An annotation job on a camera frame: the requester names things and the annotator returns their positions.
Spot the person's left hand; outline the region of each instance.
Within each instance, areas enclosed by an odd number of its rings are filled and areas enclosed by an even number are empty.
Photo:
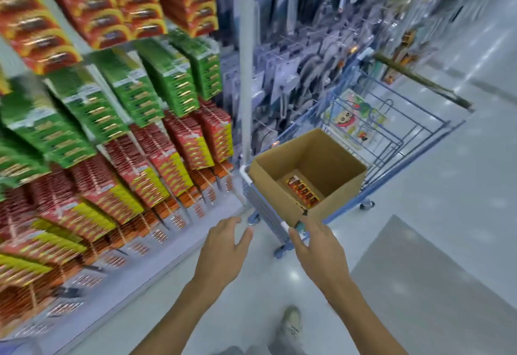
[[[192,283],[213,303],[239,274],[253,238],[248,227],[235,244],[235,225],[240,217],[223,219],[208,232],[201,248]]]

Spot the brown box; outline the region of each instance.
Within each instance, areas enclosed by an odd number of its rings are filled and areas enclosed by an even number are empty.
[[[249,175],[277,214],[294,227],[305,209],[286,180],[298,175],[321,201],[308,216],[322,221],[359,194],[366,166],[321,129],[255,157]]]

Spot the blue shopping cart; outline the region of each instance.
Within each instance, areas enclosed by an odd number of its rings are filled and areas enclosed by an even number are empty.
[[[464,124],[474,111],[470,102],[453,91],[400,65],[390,63],[390,67],[415,84],[406,87],[409,95],[401,95],[354,64],[338,87],[301,116],[271,146],[320,128],[366,165],[366,178],[360,193],[328,216],[323,221],[325,224],[356,206],[363,210],[374,207],[375,203],[369,199],[372,193]],[[436,107],[436,99],[441,101],[441,105],[439,111],[432,111],[431,108]],[[444,106],[443,101],[452,106]],[[438,115],[444,108],[447,108],[447,120]],[[249,223],[255,224],[262,219],[268,224],[282,243],[275,251],[275,257],[281,258],[294,247],[289,240],[288,224],[255,187],[248,169],[249,163],[241,166],[240,174],[244,195],[255,208]],[[303,234],[305,239],[308,236],[306,232]]]

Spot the shoe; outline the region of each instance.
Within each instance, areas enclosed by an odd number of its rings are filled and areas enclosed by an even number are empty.
[[[301,314],[296,306],[288,306],[282,317],[281,329],[298,339],[301,333]]]

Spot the shiny floor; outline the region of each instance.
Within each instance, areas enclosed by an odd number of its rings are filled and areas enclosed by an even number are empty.
[[[466,125],[381,188],[373,196],[374,209],[353,210],[331,223],[351,269],[396,214],[517,307],[517,215],[512,208],[517,185],[517,15],[512,7],[516,3],[494,1],[486,18],[461,32],[421,68],[424,76],[472,101],[476,112]],[[413,90],[411,84],[401,83],[400,91]],[[435,108],[438,114],[447,114],[448,106],[440,106]],[[284,307],[293,303],[302,311],[301,337],[308,354],[357,353],[294,253],[275,260],[276,247],[268,228],[257,225],[241,275],[203,317],[184,354],[210,355],[230,345],[246,349],[265,343]],[[198,252],[184,260],[72,354],[128,354],[174,303],[192,276],[197,256]],[[404,296],[395,283],[379,290]]]

